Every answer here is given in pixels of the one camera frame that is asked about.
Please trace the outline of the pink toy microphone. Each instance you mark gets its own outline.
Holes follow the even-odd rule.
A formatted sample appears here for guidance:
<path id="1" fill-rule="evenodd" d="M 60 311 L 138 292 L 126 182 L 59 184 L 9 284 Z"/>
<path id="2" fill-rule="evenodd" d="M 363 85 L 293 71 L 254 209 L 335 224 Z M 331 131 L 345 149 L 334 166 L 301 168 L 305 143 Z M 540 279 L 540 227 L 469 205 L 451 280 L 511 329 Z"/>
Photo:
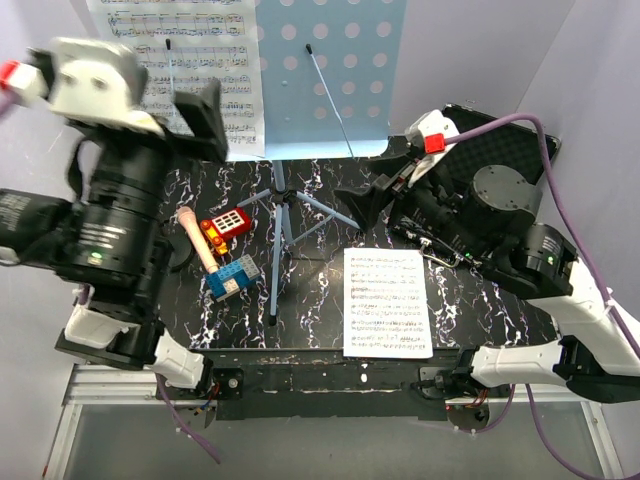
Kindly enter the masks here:
<path id="1" fill-rule="evenodd" d="M 211 253 L 208 244 L 201 233 L 194 211 L 186 206 L 176 211 L 177 220 L 187 233 L 205 271 L 212 274 L 218 271 L 218 264 Z"/>

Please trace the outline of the blue music stand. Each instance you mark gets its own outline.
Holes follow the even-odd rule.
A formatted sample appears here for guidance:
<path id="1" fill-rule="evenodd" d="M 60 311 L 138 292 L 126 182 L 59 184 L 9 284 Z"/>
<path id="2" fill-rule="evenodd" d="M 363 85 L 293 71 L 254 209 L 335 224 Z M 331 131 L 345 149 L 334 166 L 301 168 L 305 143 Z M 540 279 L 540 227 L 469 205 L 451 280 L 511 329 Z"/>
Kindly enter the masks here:
<path id="1" fill-rule="evenodd" d="M 270 309 L 277 317 L 281 254 L 310 235 L 293 235 L 291 203 L 299 200 L 351 227 L 356 221 L 287 183 L 284 163 L 375 157 L 390 135 L 390 110 L 404 1 L 260 1 L 255 5 L 263 67 L 263 159 L 270 189 L 245 199 L 275 203 Z"/>

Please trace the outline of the black poker chip case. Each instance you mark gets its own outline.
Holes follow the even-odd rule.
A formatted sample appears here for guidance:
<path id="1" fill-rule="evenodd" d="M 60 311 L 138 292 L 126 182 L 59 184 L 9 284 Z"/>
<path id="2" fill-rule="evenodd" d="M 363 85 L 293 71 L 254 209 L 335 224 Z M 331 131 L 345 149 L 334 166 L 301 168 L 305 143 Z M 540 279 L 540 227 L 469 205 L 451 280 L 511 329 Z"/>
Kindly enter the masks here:
<path id="1" fill-rule="evenodd" d="M 445 106 L 441 112 L 453 121 L 459 133 L 496 119 L 455 104 Z M 553 162 L 560 149 L 560 140 L 548 134 L 545 139 L 550 162 Z M 457 144 L 443 161 L 458 194 L 464 193 L 478 170 L 489 165 L 507 166 L 532 185 L 536 185 L 544 173 L 535 129 L 514 123 Z"/>

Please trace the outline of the black microphone stand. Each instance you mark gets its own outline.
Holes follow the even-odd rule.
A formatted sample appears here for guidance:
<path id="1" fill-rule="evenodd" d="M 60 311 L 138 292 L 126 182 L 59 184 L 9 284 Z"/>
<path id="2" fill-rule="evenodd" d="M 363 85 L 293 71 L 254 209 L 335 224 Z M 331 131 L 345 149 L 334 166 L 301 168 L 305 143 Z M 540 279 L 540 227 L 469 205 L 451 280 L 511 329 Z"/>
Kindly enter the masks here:
<path id="1" fill-rule="evenodd" d="M 168 267 L 171 273 L 177 273 L 187 267 L 194 256 L 193 246 L 184 234 L 171 233 L 166 236 L 171 247 Z"/>

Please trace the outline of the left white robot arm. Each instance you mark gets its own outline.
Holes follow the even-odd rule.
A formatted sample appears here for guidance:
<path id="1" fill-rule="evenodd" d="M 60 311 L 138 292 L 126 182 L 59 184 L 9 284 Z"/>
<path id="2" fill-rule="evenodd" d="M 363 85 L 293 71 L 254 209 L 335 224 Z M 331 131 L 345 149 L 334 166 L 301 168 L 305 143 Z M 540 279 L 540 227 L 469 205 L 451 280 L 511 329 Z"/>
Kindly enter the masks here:
<path id="1" fill-rule="evenodd" d="M 179 163 L 226 160 L 221 93 L 213 79 L 198 94 L 175 94 L 187 135 L 74 121 L 99 158 L 90 179 L 77 159 L 69 162 L 73 200 L 1 193 L 2 264 L 49 269 L 80 286 L 56 349 L 122 370 L 149 368 L 193 400 L 211 392 L 212 364 L 176 342 L 159 317 L 174 251 L 159 213 Z"/>

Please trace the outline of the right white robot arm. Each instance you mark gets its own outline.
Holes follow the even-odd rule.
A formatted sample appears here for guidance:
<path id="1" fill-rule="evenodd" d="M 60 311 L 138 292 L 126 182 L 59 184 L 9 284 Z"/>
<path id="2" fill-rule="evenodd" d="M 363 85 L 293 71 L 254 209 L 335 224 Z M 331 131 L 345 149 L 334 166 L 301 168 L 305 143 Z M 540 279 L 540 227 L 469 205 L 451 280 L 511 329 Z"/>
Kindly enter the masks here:
<path id="1" fill-rule="evenodd" d="M 504 165 L 479 169 L 463 194 L 443 165 L 409 163 L 336 197 L 362 230 L 388 210 L 425 244 L 547 313 L 557 336 L 535 346 L 468 346 L 455 363 L 416 383 L 427 398 L 475 397 L 507 384 L 547 384 L 599 403 L 639 397 L 639 326 L 599 288 L 586 259 L 555 228 L 536 221 L 540 194 Z"/>

